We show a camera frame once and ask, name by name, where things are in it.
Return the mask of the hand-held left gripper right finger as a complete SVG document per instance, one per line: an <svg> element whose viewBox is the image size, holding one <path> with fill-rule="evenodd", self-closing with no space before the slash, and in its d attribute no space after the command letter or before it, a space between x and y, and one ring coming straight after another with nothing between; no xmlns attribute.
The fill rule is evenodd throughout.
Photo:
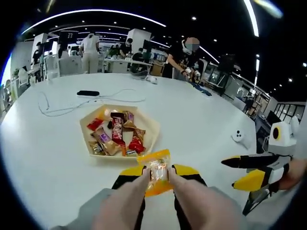
<svg viewBox="0 0 307 230"><path fill-rule="evenodd" d="M208 187L192 167L173 164L171 185L181 230L249 230L238 203L216 187Z"/></svg>

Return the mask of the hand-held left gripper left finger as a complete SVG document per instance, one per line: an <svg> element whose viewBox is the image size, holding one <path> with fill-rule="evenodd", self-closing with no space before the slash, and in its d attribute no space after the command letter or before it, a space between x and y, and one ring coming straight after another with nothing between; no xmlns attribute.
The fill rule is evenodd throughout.
<svg viewBox="0 0 307 230"><path fill-rule="evenodd" d="M115 190L127 182L133 182L142 175L143 166L135 166L123 170L111 188L104 188L88 201L78 211L77 217L65 226L55 226L55 230L90 230L101 203L108 198Z"/></svg>

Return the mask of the person's right hand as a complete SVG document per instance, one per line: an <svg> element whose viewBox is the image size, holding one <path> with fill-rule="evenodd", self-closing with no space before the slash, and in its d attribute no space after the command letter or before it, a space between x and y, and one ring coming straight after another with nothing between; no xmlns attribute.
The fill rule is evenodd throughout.
<svg viewBox="0 0 307 230"><path fill-rule="evenodd" d="M279 190L289 190L296 186L307 172L306 159L293 159L288 172L279 181Z"/></svg>

